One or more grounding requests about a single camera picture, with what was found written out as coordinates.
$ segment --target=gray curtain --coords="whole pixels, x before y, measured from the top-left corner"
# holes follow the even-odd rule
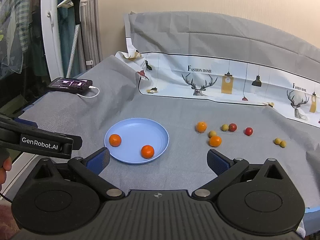
[[[101,45],[99,39],[98,1],[89,1],[81,6],[81,29],[78,38],[79,68],[88,70],[102,60]],[[92,60],[92,65],[85,62]]]

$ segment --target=metal screw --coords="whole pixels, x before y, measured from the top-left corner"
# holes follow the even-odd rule
[[[110,197],[119,197],[121,196],[122,191],[119,190],[118,188],[111,188],[107,190],[107,195]]]
[[[210,195],[210,191],[205,188],[200,188],[195,191],[195,194],[198,197],[207,197]]]

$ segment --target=plate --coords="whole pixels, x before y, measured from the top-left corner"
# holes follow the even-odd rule
[[[121,137],[121,144],[113,147],[109,143],[111,134]],[[104,145],[110,155],[117,160],[129,164],[148,163],[158,158],[169,145],[169,134],[159,123],[145,118],[130,118],[113,125],[104,137]],[[141,156],[141,148],[151,145],[155,154],[150,159]]]

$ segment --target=finger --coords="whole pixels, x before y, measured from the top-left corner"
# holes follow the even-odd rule
[[[8,159],[6,159],[3,163],[3,168],[6,170],[6,171],[10,171],[11,168],[12,168],[12,160],[11,160],[11,157],[9,157]]]
[[[0,168],[0,184],[4,184],[6,179],[7,179],[7,172],[4,170],[4,168]]]

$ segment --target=garment steamer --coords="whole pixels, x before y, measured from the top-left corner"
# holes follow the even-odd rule
[[[68,71],[66,78],[70,77],[71,70],[72,70],[72,65],[73,65],[73,60],[75,57],[75,52],[76,52],[76,45],[78,41],[78,34],[79,34],[79,28],[81,24],[81,19],[80,19],[80,0],[71,0],[74,5],[75,9],[75,22],[76,22],[76,27],[75,27],[75,35],[73,37],[73,42],[72,42],[72,48],[71,48],[71,54],[70,54],[70,60],[69,60],[69,65],[68,65]]]
[[[72,42],[72,49],[71,49],[71,54],[70,54],[68,71],[67,71],[67,75],[66,75],[67,78],[70,77],[72,65],[73,65],[73,60],[74,60],[75,52],[76,52],[76,44],[77,44],[78,34],[79,34],[79,29],[80,29],[80,24],[81,24],[80,7],[83,5],[86,5],[87,2],[89,2],[89,1],[91,1],[91,0],[63,0],[57,6],[57,8],[59,8],[59,7],[69,8],[72,6],[74,6],[74,8],[75,8],[76,27],[75,27],[75,35],[74,35],[73,42]]]

